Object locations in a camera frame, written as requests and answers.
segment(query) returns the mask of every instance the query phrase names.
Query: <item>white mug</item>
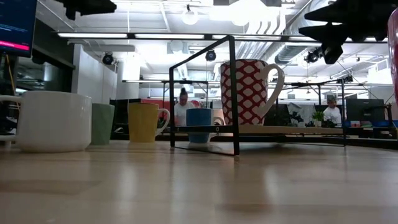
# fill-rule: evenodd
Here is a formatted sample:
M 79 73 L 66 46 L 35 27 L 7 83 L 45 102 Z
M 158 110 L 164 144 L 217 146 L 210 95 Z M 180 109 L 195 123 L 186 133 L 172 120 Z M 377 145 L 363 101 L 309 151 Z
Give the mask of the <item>white mug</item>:
M 91 142 L 91 98 L 56 91 L 27 91 L 20 96 L 0 96 L 0 101 L 21 104 L 14 136 L 24 152 L 72 152 Z

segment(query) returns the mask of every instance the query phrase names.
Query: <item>woman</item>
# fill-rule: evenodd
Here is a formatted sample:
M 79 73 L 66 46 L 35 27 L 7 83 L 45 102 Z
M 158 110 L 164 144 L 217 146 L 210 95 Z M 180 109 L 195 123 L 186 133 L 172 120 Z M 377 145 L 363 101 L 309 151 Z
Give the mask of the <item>woman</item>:
M 325 121 L 330 119 L 331 122 L 335 124 L 341 124 L 340 109 L 337 107 L 336 98 L 334 96 L 328 98 L 328 108 L 323 112 L 323 119 Z
M 175 125 L 186 126 L 187 125 L 187 109 L 195 108 L 195 106 L 188 102 L 188 93 L 185 88 L 181 89 L 180 101 L 174 105 Z

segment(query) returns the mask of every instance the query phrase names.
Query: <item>ceiling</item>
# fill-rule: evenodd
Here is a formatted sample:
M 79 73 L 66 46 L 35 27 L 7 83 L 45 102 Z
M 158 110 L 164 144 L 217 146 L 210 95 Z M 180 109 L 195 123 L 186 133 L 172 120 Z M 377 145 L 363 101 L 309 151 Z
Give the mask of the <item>ceiling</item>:
M 77 16 L 75 21 L 70 21 L 65 17 L 65 9 L 54 0 L 39 0 L 37 6 L 37 18 L 52 27 L 58 32 L 172 32 L 172 33 L 212 33 L 212 34 L 244 34 L 250 33 L 251 22 L 245 26 L 236 26 L 231 21 L 215 21 L 212 18 L 214 11 L 222 11 L 224 8 L 214 7 L 213 0 L 190 1 L 190 7 L 198 12 L 198 22 L 194 25 L 187 25 L 182 21 L 182 12 L 186 10 L 187 1 L 130 1 L 113 0 L 118 9 L 113 14 L 98 14 L 92 16 Z M 240 1 L 259 1 L 259 0 L 240 0 Z M 284 24 L 299 19 L 303 19 L 301 14 L 297 18 L 294 15 L 301 10 L 308 0 L 296 0 L 294 5 L 285 6 L 283 10 Z M 249 9 L 242 9 L 242 14 L 251 13 Z M 273 18 L 264 11 L 262 14 L 272 26 Z M 85 46 L 86 51 L 94 51 L 96 55 L 103 55 L 101 48 L 110 45 L 135 46 L 136 52 L 141 56 L 141 74 L 154 77 L 156 74 L 166 74 L 169 67 L 183 60 L 181 56 L 168 54 L 168 40 L 74 40 Z M 188 46 L 210 45 L 209 41 L 186 41 Z M 237 42 L 236 50 L 248 48 L 249 44 Z M 345 44 L 344 54 L 339 59 L 339 63 L 325 65 L 323 60 L 311 64 L 303 63 L 303 57 L 308 50 L 314 46 L 304 48 L 301 54 L 296 55 L 288 63 L 280 65 L 288 77 L 289 81 L 300 81 L 310 77 L 313 81 L 327 80 L 333 75 L 338 75 L 346 69 L 353 72 L 355 77 L 366 77 L 368 69 L 388 57 L 387 44 Z M 218 62 L 229 60 L 228 45 L 224 44 L 216 49 L 217 59 L 215 62 L 207 62 L 204 55 L 187 63 L 188 70 L 209 70 L 213 71 Z M 267 51 L 258 52 L 258 58 L 262 58 Z M 122 60 L 126 52 L 115 52 L 116 58 Z

